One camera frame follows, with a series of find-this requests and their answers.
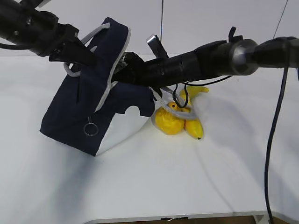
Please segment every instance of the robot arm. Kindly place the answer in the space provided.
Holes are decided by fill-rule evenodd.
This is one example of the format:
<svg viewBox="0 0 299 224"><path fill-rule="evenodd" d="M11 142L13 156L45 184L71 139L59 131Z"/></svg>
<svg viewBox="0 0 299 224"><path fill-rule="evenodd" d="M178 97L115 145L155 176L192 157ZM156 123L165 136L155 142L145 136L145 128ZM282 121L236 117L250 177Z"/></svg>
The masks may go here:
<svg viewBox="0 0 299 224"><path fill-rule="evenodd" d="M49 56L50 61L93 66L97 58L77 38L79 30L70 24L58 23L58 18L50 12L35 10L41 2L0 0L0 37L20 49ZM157 59L144 62L138 55L127 53L123 58L126 67L114 74L113 80L161 88L222 75L250 75L259 67L284 67L286 46L282 38L257 45L253 40L234 36L234 33L235 28L232 28L228 42L212 42L172 58L154 36L148 44ZM290 67L299 67L299 39L283 39L290 46Z"/></svg>

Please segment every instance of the banana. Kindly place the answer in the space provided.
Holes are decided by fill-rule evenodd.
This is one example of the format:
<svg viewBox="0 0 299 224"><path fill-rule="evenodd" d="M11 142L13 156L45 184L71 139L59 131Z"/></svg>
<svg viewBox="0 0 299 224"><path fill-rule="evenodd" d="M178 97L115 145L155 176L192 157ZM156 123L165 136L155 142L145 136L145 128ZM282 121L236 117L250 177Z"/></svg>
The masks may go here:
<svg viewBox="0 0 299 224"><path fill-rule="evenodd" d="M182 111L190 112L190 109L183 108ZM184 128L188 132L188 134L191 135L195 139L201 139L204 134L204 130L202 128L202 125L201 125L201 122L199 119L185 120Z"/></svg>
<svg viewBox="0 0 299 224"><path fill-rule="evenodd" d="M191 105L190 99L196 97L196 95L199 94L200 92L209 92L209 88L204 87L204 86L187 86L187 91L188 91L188 95L189 95L188 104ZM182 90L179 93L179 95L181 96L181 98L186 100L185 90Z"/></svg>

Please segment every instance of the white strap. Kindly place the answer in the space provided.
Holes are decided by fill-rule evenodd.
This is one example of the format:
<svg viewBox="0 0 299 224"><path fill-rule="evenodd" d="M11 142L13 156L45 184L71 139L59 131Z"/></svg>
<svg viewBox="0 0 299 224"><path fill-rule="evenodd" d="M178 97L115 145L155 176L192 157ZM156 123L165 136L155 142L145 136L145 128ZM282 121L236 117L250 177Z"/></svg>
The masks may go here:
<svg viewBox="0 0 299 224"><path fill-rule="evenodd" d="M170 108L166 103L164 103L164 101L162 100L162 98L160 97L160 95L154 91L151 87L149 87L149 89L153 92L154 97L156 98L156 100L161 104L161 106L168 111L169 113L171 113L173 116L180 118L180 119L186 119L186 120L195 120L197 119L197 115L194 113L194 110L192 109L192 107L189 107L191 109L190 113L189 112L181 112L181 111L175 111L172 108ZM173 91L171 89L169 89L168 87L164 87L162 88L164 91L169 92L169 93L173 93ZM184 103L185 101L178 95L176 94L180 103Z"/></svg>
<svg viewBox="0 0 299 224"><path fill-rule="evenodd" d="M100 25L98 28L96 28L95 30L93 30L92 32L90 32L88 35L86 35L81 42L85 45L87 44L94 36L96 36L101 30L103 29L109 29L110 28L110 23L105 23ZM96 50L96 46L94 46L93 48L90 49L91 52L94 52ZM70 69L70 64L69 63L64 63L64 70L66 71L66 73L75 78L75 77L79 77L81 75L81 71L77 71L77 72L73 72Z"/></svg>

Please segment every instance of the yellow lemon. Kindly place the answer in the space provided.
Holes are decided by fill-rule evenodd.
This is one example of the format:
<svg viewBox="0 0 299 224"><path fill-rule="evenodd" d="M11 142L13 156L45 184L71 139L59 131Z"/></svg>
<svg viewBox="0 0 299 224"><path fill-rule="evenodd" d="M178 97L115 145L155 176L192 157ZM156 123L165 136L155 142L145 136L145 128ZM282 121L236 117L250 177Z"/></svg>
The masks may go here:
<svg viewBox="0 0 299 224"><path fill-rule="evenodd" d="M168 106L175 111L181 111L181 109L174 102L170 102ZM171 113L161 107L156 112L155 123L157 127L165 134L174 135L183 130L185 120L173 116Z"/></svg>

